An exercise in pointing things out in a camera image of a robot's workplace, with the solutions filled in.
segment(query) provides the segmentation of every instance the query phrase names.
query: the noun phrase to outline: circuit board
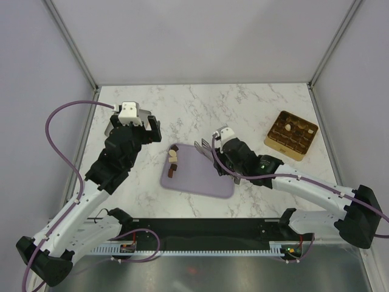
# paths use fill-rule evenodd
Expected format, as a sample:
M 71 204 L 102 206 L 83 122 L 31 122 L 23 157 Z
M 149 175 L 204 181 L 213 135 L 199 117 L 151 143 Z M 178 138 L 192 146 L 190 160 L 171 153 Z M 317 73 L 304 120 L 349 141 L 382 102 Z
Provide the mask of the circuit board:
M 265 138 L 265 145 L 296 160 L 303 160 L 318 131 L 318 126 L 287 111 L 282 111 Z

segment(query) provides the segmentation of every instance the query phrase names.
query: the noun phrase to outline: white table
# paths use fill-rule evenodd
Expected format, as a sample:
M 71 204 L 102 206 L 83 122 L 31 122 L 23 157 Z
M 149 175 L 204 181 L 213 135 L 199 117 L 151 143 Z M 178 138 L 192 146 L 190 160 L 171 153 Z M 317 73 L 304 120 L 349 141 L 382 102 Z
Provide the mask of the white table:
M 229 199 L 216 199 L 167 190 L 159 179 L 168 147 L 176 142 L 193 144 L 228 124 L 257 154 L 269 154 L 312 176 L 335 182 L 323 137 L 319 131 L 301 161 L 294 161 L 265 146 L 267 132 L 282 110 L 318 125 L 305 84 L 105 86 L 99 101 L 139 102 L 161 122 L 162 142 L 142 147 L 129 177 L 92 214 L 119 207 L 132 217 L 225 218 L 279 217 L 286 208 L 320 210 L 299 197 L 241 181 Z M 112 112 L 97 107 L 81 174 L 84 175 L 104 147 L 105 129 Z

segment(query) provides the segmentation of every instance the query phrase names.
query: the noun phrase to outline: metal tongs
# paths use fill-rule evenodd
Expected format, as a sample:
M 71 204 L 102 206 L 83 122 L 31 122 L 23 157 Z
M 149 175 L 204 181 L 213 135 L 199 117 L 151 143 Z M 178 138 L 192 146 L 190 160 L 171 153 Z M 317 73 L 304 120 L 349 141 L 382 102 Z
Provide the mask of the metal tongs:
M 199 144 L 199 142 L 195 141 L 194 147 L 198 152 L 200 152 L 206 158 L 208 158 L 212 162 L 212 164 L 214 163 L 214 159 L 213 159 L 213 155 L 212 155 L 212 148 L 211 148 L 211 145 L 208 143 L 208 141 L 206 141 L 205 139 L 201 139 L 201 145 Z M 240 178 L 236 178 L 232 175 L 229 175 L 229 177 L 231 177 L 233 179 L 233 182 L 235 184 L 240 184 L 240 182 L 241 182 Z

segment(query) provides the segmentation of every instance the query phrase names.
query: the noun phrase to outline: black wire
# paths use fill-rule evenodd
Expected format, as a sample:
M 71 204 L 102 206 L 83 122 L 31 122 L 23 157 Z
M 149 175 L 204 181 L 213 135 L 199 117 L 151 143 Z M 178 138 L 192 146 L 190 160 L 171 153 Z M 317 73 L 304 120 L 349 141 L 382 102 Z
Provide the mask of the black wire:
M 107 209 L 107 208 L 102 208 L 98 213 L 97 213 L 97 215 L 96 215 L 96 217 L 95 218 L 93 218 L 93 221 L 95 221 L 95 224 L 97 224 L 97 222 L 96 222 L 96 219 L 97 219 L 97 216 L 99 216 L 100 215 L 100 213 L 102 212 L 102 210 L 105 210 L 105 211 L 107 211 L 107 214 L 109 213 L 109 210 Z

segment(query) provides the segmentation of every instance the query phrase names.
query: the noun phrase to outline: white strip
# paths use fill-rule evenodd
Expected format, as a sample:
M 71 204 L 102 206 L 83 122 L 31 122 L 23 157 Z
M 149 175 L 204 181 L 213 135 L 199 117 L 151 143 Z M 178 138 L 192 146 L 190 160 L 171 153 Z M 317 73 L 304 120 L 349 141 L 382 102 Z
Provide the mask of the white strip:
M 239 257 L 283 257 L 280 244 L 270 244 L 269 250 L 254 251 L 160 251 L 157 256 L 239 256 Z M 120 252 L 120 243 L 102 244 L 94 248 L 90 256 L 151 256 L 154 251 Z

